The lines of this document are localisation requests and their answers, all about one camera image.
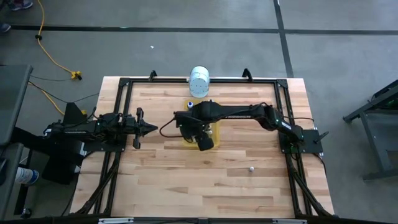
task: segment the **yellow object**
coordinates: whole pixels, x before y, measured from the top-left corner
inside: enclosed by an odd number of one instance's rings
[[[72,72],[72,79],[79,79],[79,80],[81,80],[81,72],[80,72],[80,71]]]
[[[44,53],[49,57],[49,59],[50,59],[56,66],[58,66],[58,67],[64,69],[65,71],[69,72],[72,79],[78,78],[79,80],[81,80],[81,72],[74,72],[74,71],[71,71],[71,70],[65,68],[64,66],[60,65],[59,63],[57,63],[57,62],[51,57],[51,55],[44,49],[42,43],[40,42],[41,39],[42,39],[41,34],[42,34],[43,26],[44,26],[44,8],[43,8],[43,5],[42,5],[42,3],[40,2],[40,0],[37,0],[37,2],[38,2],[38,4],[40,5],[40,8],[42,9],[42,24],[40,25],[39,33],[37,33],[37,35],[35,36],[36,39],[37,39],[37,43],[39,43],[39,45],[40,45],[40,47],[43,49]]]
[[[193,105],[197,105],[198,103],[202,102],[199,99],[189,99],[184,101],[184,110],[188,110],[188,103],[192,102]],[[211,131],[213,132],[210,137],[213,140],[214,147],[212,149],[217,148],[220,145],[220,122],[211,124]],[[187,147],[198,147],[198,144],[194,142],[187,142],[186,140],[182,140],[182,144]]]
[[[57,111],[58,111],[60,114],[65,115],[65,113],[62,112],[62,110],[57,106],[57,104],[51,99],[51,97],[48,96],[48,94],[47,94],[46,92],[44,92],[43,90],[41,90],[41,91],[42,91],[42,93],[47,97],[47,99],[49,99],[50,102],[54,105],[55,109],[57,109]]]

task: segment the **black cable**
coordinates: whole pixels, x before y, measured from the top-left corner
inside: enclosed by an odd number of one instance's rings
[[[75,101],[72,101],[72,102],[67,102],[67,101],[65,101],[65,100],[63,100],[63,99],[60,99],[60,98],[54,96],[53,94],[47,92],[46,90],[44,90],[44,89],[38,87],[35,83],[32,83],[31,81],[29,81],[29,83],[32,84],[34,87],[36,87],[36,88],[38,88],[38,89],[40,89],[40,90],[46,92],[46,94],[48,94],[48,95],[54,97],[55,99],[57,99],[57,100],[59,100],[59,101],[61,101],[61,102],[64,102],[64,103],[76,103],[76,102],[79,102],[79,101],[84,100],[84,99],[86,99],[86,98],[89,98],[89,97],[92,97],[92,96],[95,96],[95,95],[99,95],[99,93],[95,93],[95,94],[92,94],[92,95],[90,95],[90,96],[85,96],[85,97],[83,97],[83,98],[80,98],[79,100],[75,100]]]
[[[83,97],[83,98],[81,98],[81,99],[79,99],[79,100],[75,100],[75,101],[73,101],[72,103],[76,103],[76,102],[79,102],[79,101],[81,101],[81,100],[84,100],[84,99],[87,99],[87,98],[89,98],[89,97],[96,96],[96,95],[99,95],[99,94],[100,94],[100,93],[95,93],[95,94],[92,94],[92,95],[90,95],[90,96]]]
[[[31,76],[31,77],[33,77],[33,78],[38,78],[38,79],[41,79],[41,80],[47,80],[47,81],[54,81],[54,82],[63,82],[63,81],[69,81],[69,80],[72,80],[71,78],[64,79],[64,80],[53,80],[53,79],[50,79],[50,78],[36,77],[36,76],[34,76],[34,75],[30,75],[30,76]]]
[[[53,94],[51,94],[51,93],[49,93],[49,92],[43,90],[42,88],[38,87],[35,83],[32,83],[31,81],[29,81],[29,83],[32,84],[34,87],[36,87],[36,88],[38,88],[38,89],[40,89],[40,90],[46,92],[46,94],[48,94],[48,95],[54,97],[55,99],[57,99],[57,100],[59,100],[59,101],[62,101],[62,102],[64,102],[64,103],[69,103],[69,102],[67,102],[67,101],[65,101],[65,100],[63,100],[63,99],[60,99],[60,98],[54,96]]]
[[[311,121],[314,121],[313,118],[293,118],[293,119],[309,119],[309,120],[311,120]]]
[[[322,157],[320,157],[320,156],[319,156],[318,154],[316,154],[316,153],[313,153],[313,155],[319,158],[319,160],[321,161],[321,163],[322,163],[322,165],[323,165],[323,169],[325,170],[325,175],[327,176],[327,173],[326,173],[326,165],[325,165],[325,162],[323,161]]]
[[[157,222],[157,223],[150,223],[150,224],[166,224],[166,223],[176,223],[176,222],[186,222],[186,223],[198,223],[194,220],[187,220],[187,219],[178,219],[178,220],[167,220],[167,221],[162,221],[162,222]]]
[[[167,122],[165,125],[163,125],[160,129],[159,129],[159,133],[161,136],[165,137],[165,138],[182,138],[183,136],[166,136],[162,133],[162,130],[169,125],[171,122],[173,122],[175,120],[175,118],[171,119],[169,122]]]
[[[292,157],[292,159],[294,159],[295,161],[297,161],[297,157],[293,157],[293,154],[290,155]]]

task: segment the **black metal frame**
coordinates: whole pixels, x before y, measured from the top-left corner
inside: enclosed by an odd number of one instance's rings
[[[186,83],[186,78],[155,78],[157,76],[155,71],[152,71],[149,78],[120,78],[119,85],[118,85],[118,92],[116,94],[115,104],[114,104],[114,113],[118,113],[120,109],[120,102],[121,102],[121,95],[123,92],[123,88],[127,87],[126,99],[124,102],[123,108],[123,115],[127,115],[129,112],[130,107],[130,100],[131,100],[131,93],[134,83]],[[283,115],[282,109],[282,100],[280,97],[280,90],[283,90],[284,98],[286,100],[285,104],[288,111],[289,122],[294,124],[294,117],[292,111],[292,104],[290,102],[290,95],[289,95],[289,87],[287,84],[286,79],[253,79],[250,71],[248,69],[244,69],[243,78],[235,79],[235,78],[212,78],[211,83],[253,83],[253,84],[271,84],[274,87],[275,98],[277,102],[277,109]],[[283,151],[289,151],[289,148],[284,144],[282,145]],[[115,152],[115,157],[111,168],[108,170],[110,158],[112,152],[105,152],[103,166],[101,170],[101,175],[99,178],[99,186],[90,197],[90,199],[85,203],[85,205],[77,211],[79,214],[87,214],[90,209],[94,206],[94,214],[99,214],[101,210],[101,202],[103,198],[103,189],[110,181],[110,188],[108,194],[108,200],[106,202],[106,207],[104,209],[104,214],[110,216],[112,205],[113,205],[113,198],[114,198],[114,190],[116,186],[116,181],[118,178],[119,163],[121,158],[121,152]],[[305,183],[305,174],[304,174],[304,167],[300,153],[296,154],[297,156],[297,167],[298,167],[298,175],[302,179],[303,184]],[[292,164],[292,157],[290,154],[285,153],[285,159],[287,164]],[[289,184],[290,184],[290,191],[292,194],[292,202],[294,208],[295,216],[302,214],[300,207],[299,207],[299,199],[297,196],[297,189],[295,185],[294,173],[292,169],[288,167],[288,174],[289,174]],[[304,194],[304,201],[305,201],[305,213],[311,215],[312,209],[310,205],[309,199]]]
[[[127,87],[126,100],[123,108],[123,114],[128,114],[131,93],[134,83],[186,83],[186,78],[155,78],[156,72],[152,71],[151,76],[149,78],[120,78],[118,85],[118,93],[116,95],[116,100],[114,104],[114,113],[119,112],[121,95],[123,92],[123,88]],[[285,97],[285,103],[287,107],[287,113],[289,117],[289,122],[294,124],[294,117],[292,111],[292,105],[290,102],[289,95],[289,87],[286,79],[253,79],[250,74],[250,71],[245,69],[243,78],[212,78],[210,82],[212,83],[253,83],[253,84],[270,84],[274,87],[275,98],[277,102],[277,110],[283,114],[282,109],[282,100],[280,97],[280,91],[283,91]],[[290,149],[286,148],[285,144],[281,144],[282,151],[288,151]],[[105,157],[103,161],[103,166],[101,170],[100,181],[97,189],[93,192],[93,195],[90,199],[84,204],[84,206],[79,209],[76,213],[71,213],[65,217],[45,217],[45,218],[34,218],[27,220],[13,220],[10,222],[13,223],[98,223],[99,218],[111,218],[111,211],[114,199],[114,191],[116,186],[116,181],[118,177],[118,169],[119,163],[121,159],[121,152],[115,152],[114,161],[112,166],[108,170],[110,157],[112,152],[105,152]],[[298,169],[294,169],[292,154],[285,153],[285,159],[287,164],[288,176],[289,176],[289,184],[290,191],[292,194],[292,203],[294,209],[294,215],[297,223],[365,223],[365,224],[373,224],[379,222],[369,222],[362,220],[350,220],[345,218],[338,218],[336,216],[331,216],[328,212],[326,212],[322,206],[316,201],[316,198],[312,195],[311,191],[307,188],[305,183],[305,175],[301,154],[296,153],[297,156],[297,167]],[[110,188],[108,193],[108,199],[106,202],[106,207],[104,211],[101,213],[101,202],[103,197],[103,190],[107,186],[110,181]],[[297,196],[297,189],[295,185],[295,181],[298,183],[300,188],[303,190],[304,200],[305,200],[305,211],[304,215],[300,210],[299,200]],[[93,213],[88,214],[91,208],[94,206]],[[315,211],[319,216],[312,215],[312,207],[314,207]],[[197,221],[198,224],[204,223],[282,223],[283,219],[271,219],[271,218],[166,218],[166,217],[136,217],[132,218],[135,222],[183,222]]]
[[[370,147],[375,152],[377,157],[377,163],[381,171],[364,175],[363,180],[375,180],[398,176],[398,169],[394,169],[391,165],[387,151],[376,147],[374,140],[375,135],[371,131],[368,122],[368,114],[370,113],[398,114],[398,110],[385,108],[386,103],[396,99],[398,99],[398,80],[392,82],[388,86],[375,93],[372,97],[372,100],[366,103],[364,106],[355,110],[348,116],[343,117],[346,123],[351,123],[355,118],[361,118]]]

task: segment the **white container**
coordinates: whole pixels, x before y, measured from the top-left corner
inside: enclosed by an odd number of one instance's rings
[[[15,182],[20,184],[34,184],[38,178],[39,172],[36,170],[18,167],[17,174],[15,176]]]
[[[196,66],[191,71],[189,90],[193,97],[203,98],[209,92],[209,71],[203,66]]]

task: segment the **black stand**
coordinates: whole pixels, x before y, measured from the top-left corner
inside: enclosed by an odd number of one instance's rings
[[[381,171],[364,175],[364,180],[375,180],[398,176],[398,169],[393,168],[388,151],[398,151],[396,136],[398,134],[398,80],[384,87],[372,97],[372,100],[343,119],[350,123],[361,118],[368,141],[377,157]],[[371,128],[371,122],[382,125]]]

